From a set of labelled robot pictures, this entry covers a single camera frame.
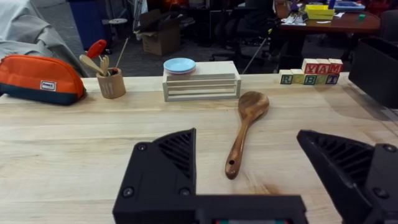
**screw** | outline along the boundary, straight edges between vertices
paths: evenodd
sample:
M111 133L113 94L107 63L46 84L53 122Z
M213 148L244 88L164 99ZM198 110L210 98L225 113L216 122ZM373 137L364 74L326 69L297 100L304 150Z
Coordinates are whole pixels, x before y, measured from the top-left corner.
M374 187L373 193L382 199L387 199L388 197L390 197L390 195L385 190L380 189L379 187Z
M123 190L123 197L128 198L134 195L134 189L132 187L127 187Z
M182 189L180 190L179 194L180 194L180 195L183 195L183 196L188 196L188 195L191 194L191 191L189 191L188 188L182 188Z
M140 144L140 145L137 146L137 148L138 148L138 150L140 150L140 151L144 151L144 150L147 149L147 146L144 145L144 144Z
M383 145L383 148L389 152L396 152L397 148L395 146L391 146L389 144Z

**letter block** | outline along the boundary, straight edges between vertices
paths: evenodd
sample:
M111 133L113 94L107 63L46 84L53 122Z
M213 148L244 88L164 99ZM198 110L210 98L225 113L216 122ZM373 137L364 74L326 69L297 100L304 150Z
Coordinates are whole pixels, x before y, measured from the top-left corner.
M329 59L330 67L328 74L339 75L343 69L343 62L340 59Z
M301 69L290 69L293 74L292 84L303 84L304 83L304 73Z
M318 70L318 61L315 59L305 58L303 60L303 65L301 69L304 71L304 74L316 74Z
M328 59L317 59L317 62L319 63L317 74L318 75L327 75L329 72L329 68L330 68L329 60Z
M293 74L290 70L279 70L280 84L290 85L292 84Z
M317 75L305 75L304 85L314 85L317 80Z
M328 75L317 75L317 80L315 80L316 85L326 84L326 80L328 79Z
M340 75L328 75L328 79L326 80L326 84L329 85L335 85L337 84L338 78L340 77Z

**wooden block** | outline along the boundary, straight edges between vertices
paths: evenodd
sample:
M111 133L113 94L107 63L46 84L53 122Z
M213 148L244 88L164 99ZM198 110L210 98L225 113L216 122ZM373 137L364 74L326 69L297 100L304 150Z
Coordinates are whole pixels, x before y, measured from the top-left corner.
M292 84L303 84L304 82L304 73L301 69L290 69L293 74Z
M318 70L318 61L315 59L305 58L303 60L303 65L301 69L304 71L304 74L316 74Z
M304 75L293 75L292 84L303 84L304 83Z
M340 74L343 69L343 62L340 59L329 59L330 67L328 74Z
M327 75L330 68L330 62L328 59L317 59L318 62L318 75Z
M326 80L328 79L328 75L317 75L317 80L315 80L316 85L326 84Z
M293 75L292 71L290 69L281 69L279 70L280 75Z
M290 85L292 84L293 75L282 75L280 78L280 84Z
M317 80L317 75L305 75L304 85L314 85Z
M340 77L340 75L328 75L328 79L326 80L325 84L329 84L329 85L334 85L337 84L338 78Z

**yellow box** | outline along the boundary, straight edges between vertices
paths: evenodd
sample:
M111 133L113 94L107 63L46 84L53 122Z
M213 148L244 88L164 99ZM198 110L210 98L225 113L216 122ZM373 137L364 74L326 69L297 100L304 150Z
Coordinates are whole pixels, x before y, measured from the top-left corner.
M308 14L309 19L325 19L332 20L335 14L334 9L328 9L328 6L318 5L305 5L305 12Z

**orange pouch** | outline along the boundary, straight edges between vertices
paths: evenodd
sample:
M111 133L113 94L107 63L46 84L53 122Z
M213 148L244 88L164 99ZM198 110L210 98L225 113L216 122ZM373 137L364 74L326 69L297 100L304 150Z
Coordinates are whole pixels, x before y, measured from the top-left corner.
M0 93L28 100L70 105L82 98L85 92L76 71L59 59L8 55L1 60Z

